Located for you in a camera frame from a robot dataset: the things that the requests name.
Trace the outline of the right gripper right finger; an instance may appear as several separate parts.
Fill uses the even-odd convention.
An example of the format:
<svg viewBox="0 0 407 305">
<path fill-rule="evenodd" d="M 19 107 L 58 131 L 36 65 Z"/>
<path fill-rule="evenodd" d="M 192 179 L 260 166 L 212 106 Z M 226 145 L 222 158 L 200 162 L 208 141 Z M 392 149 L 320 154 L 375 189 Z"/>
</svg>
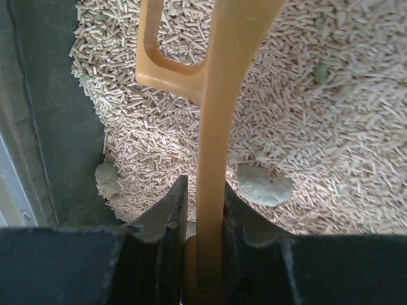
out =
<svg viewBox="0 0 407 305">
<path fill-rule="evenodd" d="M 227 304 L 405 304 L 404 235 L 295 235 L 225 187 Z"/>
</svg>

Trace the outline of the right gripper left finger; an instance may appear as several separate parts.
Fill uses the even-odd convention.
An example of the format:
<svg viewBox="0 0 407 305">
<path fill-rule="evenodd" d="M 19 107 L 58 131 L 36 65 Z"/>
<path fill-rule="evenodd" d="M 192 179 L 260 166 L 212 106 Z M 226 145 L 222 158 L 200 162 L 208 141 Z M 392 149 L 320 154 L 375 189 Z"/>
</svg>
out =
<svg viewBox="0 0 407 305">
<path fill-rule="evenodd" d="M 179 304 L 188 178 L 125 226 L 1 230 L 2 304 Z"/>
</svg>

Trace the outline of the yellow litter scoop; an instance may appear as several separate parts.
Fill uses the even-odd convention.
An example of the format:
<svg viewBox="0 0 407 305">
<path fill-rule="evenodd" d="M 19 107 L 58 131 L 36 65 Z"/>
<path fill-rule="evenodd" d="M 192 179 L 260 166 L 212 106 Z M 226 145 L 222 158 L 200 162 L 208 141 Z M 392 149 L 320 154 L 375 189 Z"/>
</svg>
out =
<svg viewBox="0 0 407 305">
<path fill-rule="evenodd" d="M 202 63 L 188 66 L 158 48 L 163 2 L 141 3 L 137 81 L 200 105 L 196 235 L 183 259 L 183 304 L 223 304 L 223 209 L 236 102 L 247 70 L 283 1 L 216 1 Z"/>
</svg>

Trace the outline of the dark brown litter box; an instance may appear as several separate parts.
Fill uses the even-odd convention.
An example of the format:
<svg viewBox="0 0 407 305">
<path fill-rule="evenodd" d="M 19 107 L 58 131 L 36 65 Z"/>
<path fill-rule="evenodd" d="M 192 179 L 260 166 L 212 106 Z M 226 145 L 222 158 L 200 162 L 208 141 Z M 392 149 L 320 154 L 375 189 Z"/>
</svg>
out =
<svg viewBox="0 0 407 305">
<path fill-rule="evenodd" d="M 71 73 L 75 1 L 1 2 L 1 142 L 21 212 L 37 226 L 110 226 L 99 196 L 103 126 Z"/>
</svg>

